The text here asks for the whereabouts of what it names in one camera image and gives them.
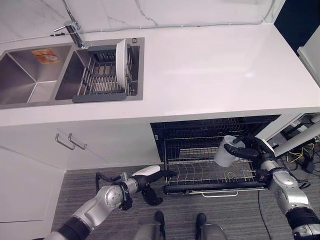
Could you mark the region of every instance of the stainless steel sink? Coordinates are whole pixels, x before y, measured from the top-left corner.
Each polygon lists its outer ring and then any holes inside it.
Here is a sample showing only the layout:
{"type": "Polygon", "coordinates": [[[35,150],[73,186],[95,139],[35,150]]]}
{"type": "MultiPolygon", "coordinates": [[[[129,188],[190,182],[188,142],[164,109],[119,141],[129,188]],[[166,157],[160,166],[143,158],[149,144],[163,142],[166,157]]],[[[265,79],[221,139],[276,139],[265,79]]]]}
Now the stainless steel sink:
{"type": "MultiPolygon", "coordinates": [[[[99,40],[89,41],[87,44],[89,47],[103,49],[115,46],[120,41],[121,39],[99,40]]],[[[132,75],[134,92],[125,101],[142,100],[144,39],[131,38],[128,41],[131,41],[133,56],[137,62],[132,75]]],[[[82,95],[86,88],[83,73],[92,57],[90,48],[79,49],[72,43],[5,52],[2,58],[0,56],[0,109],[74,104],[73,97],[82,95]],[[48,50],[52,51],[54,56],[49,54],[45,58],[53,61],[41,62],[44,57],[35,56],[35,50],[40,50],[40,53],[44,51],[43,55],[48,50]]]]}
{"type": "MultiPolygon", "coordinates": [[[[47,102],[71,45],[49,47],[54,56],[53,63],[41,63],[33,54],[34,48],[27,50],[9,51],[0,61],[0,105],[47,102]]],[[[50,58],[49,54],[42,54],[40,59],[50,58]]]]}

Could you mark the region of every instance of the faucet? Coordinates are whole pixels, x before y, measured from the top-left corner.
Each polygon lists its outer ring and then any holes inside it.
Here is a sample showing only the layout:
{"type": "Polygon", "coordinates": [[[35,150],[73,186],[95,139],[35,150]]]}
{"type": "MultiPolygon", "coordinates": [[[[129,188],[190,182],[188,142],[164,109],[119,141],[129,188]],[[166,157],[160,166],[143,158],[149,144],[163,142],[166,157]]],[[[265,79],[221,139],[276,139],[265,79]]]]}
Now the faucet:
{"type": "Polygon", "coordinates": [[[62,0],[62,3],[71,18],[71,21],[66,21],[63,26],[58,27],[57,29],[53,30],[54,32],[58,32],[60,30],[66,29],[70,37],[72,38],[73,42],[81,49],[87,49],[87,44],[81,37],[82,29],[78,21],[73,16],[69,6],[67,5],[65,0],[62,0]]]}

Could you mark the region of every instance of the white plate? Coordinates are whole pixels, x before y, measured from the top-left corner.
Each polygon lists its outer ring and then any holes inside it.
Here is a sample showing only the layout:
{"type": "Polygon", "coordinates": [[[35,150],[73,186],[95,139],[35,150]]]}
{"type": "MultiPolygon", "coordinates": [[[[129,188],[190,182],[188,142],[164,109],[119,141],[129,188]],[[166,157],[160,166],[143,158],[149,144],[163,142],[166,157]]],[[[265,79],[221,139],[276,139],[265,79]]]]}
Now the white plate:
{"type": "Polygon", "coordinates": [[[126,88],[127,63],[128,63],[128,50],[127,50],[127,42],[124,39],[116,45],[116,52],[115,52],[116,80],[123,89],[126,88]]]}

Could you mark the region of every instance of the kitchen cabinet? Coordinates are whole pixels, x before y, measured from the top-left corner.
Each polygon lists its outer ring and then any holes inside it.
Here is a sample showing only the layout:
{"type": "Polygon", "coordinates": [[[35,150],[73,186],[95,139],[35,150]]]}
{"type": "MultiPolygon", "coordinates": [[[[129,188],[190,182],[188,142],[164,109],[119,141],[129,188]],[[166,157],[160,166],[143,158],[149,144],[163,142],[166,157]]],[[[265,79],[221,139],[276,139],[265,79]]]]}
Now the kitchen cabinet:
{"type": "Polygon", "coordinates": [[[64,170],[0,147],[0,239],[46,236],[52,226],[64,170]]]}
{"type": "Polygon", "coordinates": [[[82,169],[108,164],[93,152],[70,143],[68,135],[59,131],[56,124],[2,127],[0,136],[0,146],[59,169],[82,169]]]}
{"type": "Polygon", "coordinates": [[[160,164],[150,124],[83,121],[61,123],[60,130],[72,133],[113,167],[160,164]]]}
{"type": "Polygon", "coordinates": [[[64,170],[160,163],[148,123],[33,124],[2,127],[0,135],[0,146],[64,170]]]}

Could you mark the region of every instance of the white wall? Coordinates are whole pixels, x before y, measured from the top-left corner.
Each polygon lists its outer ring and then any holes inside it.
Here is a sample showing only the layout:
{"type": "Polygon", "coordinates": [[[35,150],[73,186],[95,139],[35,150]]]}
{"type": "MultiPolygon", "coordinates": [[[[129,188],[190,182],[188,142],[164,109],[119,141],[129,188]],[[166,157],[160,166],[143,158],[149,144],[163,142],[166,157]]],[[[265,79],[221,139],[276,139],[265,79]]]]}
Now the white wall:
{"type": "MultiPolygon", "coordinates": [[[[285,0],[67,0],[84,32],[270,23],[285,0]]],[[[49,36],[70,20],[61,0],[0,1],[0,43],[49,36]]]]}

